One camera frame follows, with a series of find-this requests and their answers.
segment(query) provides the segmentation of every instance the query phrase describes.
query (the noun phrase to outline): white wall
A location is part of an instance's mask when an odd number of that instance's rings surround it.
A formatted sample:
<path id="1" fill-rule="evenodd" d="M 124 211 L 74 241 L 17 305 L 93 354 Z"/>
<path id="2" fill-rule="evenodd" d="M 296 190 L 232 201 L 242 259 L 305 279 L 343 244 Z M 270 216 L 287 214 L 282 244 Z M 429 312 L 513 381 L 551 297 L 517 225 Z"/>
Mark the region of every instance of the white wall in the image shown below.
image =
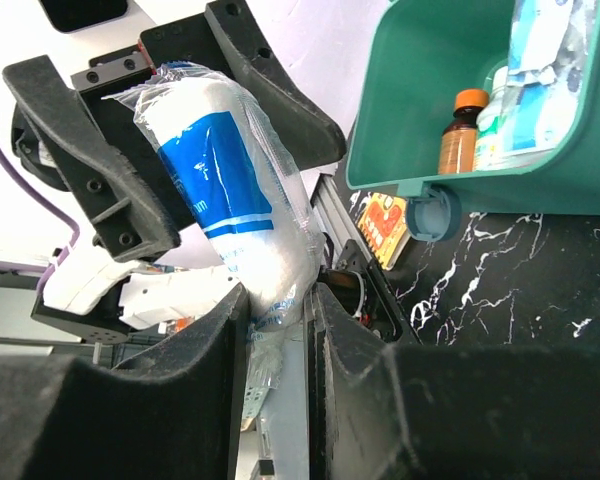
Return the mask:
<path id="1" fill-rule="evenodd" d="M 34 355 L 47 356 L 51 354 L 53 347 L 28 347 L 24 345 L 2 345 L 0 344 L 0 355 Z"/>
<path id="2" fill-rule="evenodd" d="M 0 288 L 0 337 L 79 342 L 80 338 L 30 318 L 36 294 L 32 290 Z"/>

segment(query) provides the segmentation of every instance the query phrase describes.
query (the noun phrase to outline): amber medicine bottle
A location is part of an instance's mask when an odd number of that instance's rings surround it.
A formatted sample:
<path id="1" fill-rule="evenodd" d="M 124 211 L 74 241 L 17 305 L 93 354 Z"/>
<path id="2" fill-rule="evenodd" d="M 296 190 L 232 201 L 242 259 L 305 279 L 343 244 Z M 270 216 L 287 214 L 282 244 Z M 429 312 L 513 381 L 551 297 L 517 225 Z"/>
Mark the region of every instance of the amber medicine bottle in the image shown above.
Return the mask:
<path id="1" fill-rule="evenodd" d="M 472 88 L 456 96 L 453 121 L 442 132 L 438 173 L 471 172 L 476 148 L 478 115 L 489 103 L 489 94 Z"/>

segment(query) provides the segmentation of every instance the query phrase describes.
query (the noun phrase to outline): green plastic basket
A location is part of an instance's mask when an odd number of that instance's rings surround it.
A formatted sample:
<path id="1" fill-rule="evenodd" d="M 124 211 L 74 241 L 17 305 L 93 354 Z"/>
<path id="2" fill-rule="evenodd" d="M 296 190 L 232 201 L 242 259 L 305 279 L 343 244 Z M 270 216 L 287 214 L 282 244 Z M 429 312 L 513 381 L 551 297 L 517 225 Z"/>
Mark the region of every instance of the green plastic basket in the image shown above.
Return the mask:
<path id="1" fill-rule="evenodd" d="M 571 130 L 536 164 L 438 175 L 455 95 L 506 64 L 514 0 L 398 0 L 376 31 L 347 165 L 351 188 L 411 199 L 446 190 L 463 211 L 600 214 L 600 0 Z"/>

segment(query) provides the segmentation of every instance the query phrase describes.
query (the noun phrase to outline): clear plastic wrapper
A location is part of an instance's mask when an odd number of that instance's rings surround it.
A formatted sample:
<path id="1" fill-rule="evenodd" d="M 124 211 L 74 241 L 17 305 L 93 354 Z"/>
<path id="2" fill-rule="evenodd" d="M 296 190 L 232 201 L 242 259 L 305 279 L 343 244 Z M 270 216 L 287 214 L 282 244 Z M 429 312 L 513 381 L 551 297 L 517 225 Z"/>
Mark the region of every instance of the clear plastic wrapper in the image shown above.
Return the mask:
<path id="1" fill-rule="evenodd" d="M 516 1 L 500 117 L 501 168 L 540 160 L 568 134 L 596 13 L 597 0 Z"/>
<path id="2" fill-rule="evenodd" d="M 287 326 L 302 318 L 324 238 L 296 164 L 253 96 L 192 63 L 110 96 L 164 162 L 203 232 L 251 298 L 247 384 L 275 387 Z"/>

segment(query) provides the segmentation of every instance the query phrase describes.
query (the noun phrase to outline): orange bottle cap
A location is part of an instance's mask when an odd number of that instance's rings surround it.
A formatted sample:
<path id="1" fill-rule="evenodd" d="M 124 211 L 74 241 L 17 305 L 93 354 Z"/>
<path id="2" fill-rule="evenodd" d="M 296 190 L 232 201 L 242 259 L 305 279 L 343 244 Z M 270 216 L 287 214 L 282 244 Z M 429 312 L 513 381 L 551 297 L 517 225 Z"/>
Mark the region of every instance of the orange bottle cap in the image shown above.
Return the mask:
<path id="1" fill-rule="evenodd" d="M 486 107 L 489 104 L 489 94 L 479 88 L 463 90 L 456 95 L 456 108 L 462 107 Z"/>

